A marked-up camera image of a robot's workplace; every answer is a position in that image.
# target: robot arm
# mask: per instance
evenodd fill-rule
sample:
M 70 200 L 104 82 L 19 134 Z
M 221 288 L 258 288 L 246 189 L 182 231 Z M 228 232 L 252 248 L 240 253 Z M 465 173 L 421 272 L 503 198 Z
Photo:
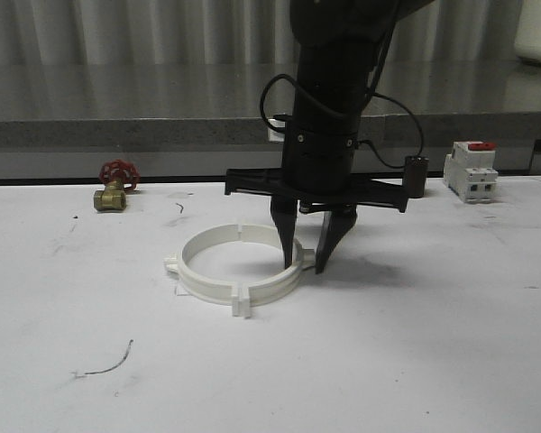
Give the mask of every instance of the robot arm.
M 354 226 L 357 205 L 405 211 L 402 187 L 352 174 L 351 168 L 361 112 L 374 94 L 394 24 L 432 1 L 291 0 L 290 23 L 301 51 L 291 81 L 297 89 L 292 115 L 284 119 L 281 168 L 229 170 L 225 191 L 271 196 L 285 266 L 292 261 L 298 203 L 303 214 L 325 212 L 317 273 Z

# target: white pipe clamp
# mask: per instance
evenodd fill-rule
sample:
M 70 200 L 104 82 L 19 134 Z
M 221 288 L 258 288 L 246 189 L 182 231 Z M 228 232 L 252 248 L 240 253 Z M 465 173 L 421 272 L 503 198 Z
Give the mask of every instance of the white pipe clamp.
M 251 307 L 267 304 L 290 293 L 303 270 L 315 265 L 315 251 L 293 241 L 293 261 L 284 271 L 256 282 L 224 281 L 200 275 L 188 267 L 192 258 L 207 248 L 229 242 L 266 244 L 282 251 L 276 228 L 258 225 L 228 225 L 210 228 L 192 237 L 180 253 L 164 259 L 169 272 L 179 275 L 187 291 L 199 299 L 230 305 L 233 316 L 249 318 Z

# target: white container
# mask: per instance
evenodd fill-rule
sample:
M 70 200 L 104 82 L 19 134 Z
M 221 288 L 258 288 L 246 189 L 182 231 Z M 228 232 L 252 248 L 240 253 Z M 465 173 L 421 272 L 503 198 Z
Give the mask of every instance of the white container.
M 523 0 L 515 53 L 522 60 L 541 63 L 541 0 Z

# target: white table surface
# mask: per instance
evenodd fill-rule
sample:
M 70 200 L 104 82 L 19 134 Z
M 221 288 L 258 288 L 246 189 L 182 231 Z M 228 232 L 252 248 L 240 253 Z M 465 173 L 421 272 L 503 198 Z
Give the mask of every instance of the white table surface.
M 142 184 L 98 214 L 96 186 L 0 187 L 0 432 L 541 432 L 541 178 L 489 205 L 427 186 L 361 208 L 325 273 L 250 319 L 177 296 L 162 259 L 271 224 L 267 198 Z M 299 217 L 306 248 L 320 225 Z

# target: gray countertop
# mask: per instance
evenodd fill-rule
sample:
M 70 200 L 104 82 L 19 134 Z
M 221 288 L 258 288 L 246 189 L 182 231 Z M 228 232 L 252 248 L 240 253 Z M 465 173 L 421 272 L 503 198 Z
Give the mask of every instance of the gray countertop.
M 266 140 L 259 97 L 271 77 L 295 71 L 295 65 L 0 67 L 0 179 L 88 177 L 104 152 L 139 159 L 149 176 L 224 173 L 222 166 L 207 170 L 197 161 L 158 168 L 147 161 L 157 152 L 165 161 L 165 153 L 234 151 L 241 156 L 232 160 L 243 166 L 276 164 L 280 149 Z M 419 115 L 431 170 L 441 170 L 453 140 L 471 139 L 497 140 L 500 168 L 524 170 L 533 142 L 541 140 L 539 67 L 518 61 L 390 63 L 378 90 Z M 289 84 L 277 84 L 267 112 L 289 112 L 293 93 Z M 362 134 L 384 156 L 399 158 L 416 145 L 415 129 L 400 108 L 373 100 L 364 116 Z M 59 153 L 73 153 L 75 170 L 51 168 L 52 161 L 62 163 Z M 370 151 L 359 153 L 365 153 L 357 158 L 360 170 L 382 170 Z M 8 161 L 23 154 L 34 169 L 13 174 Z M 54 160 L 41 162 L 45 155 Z

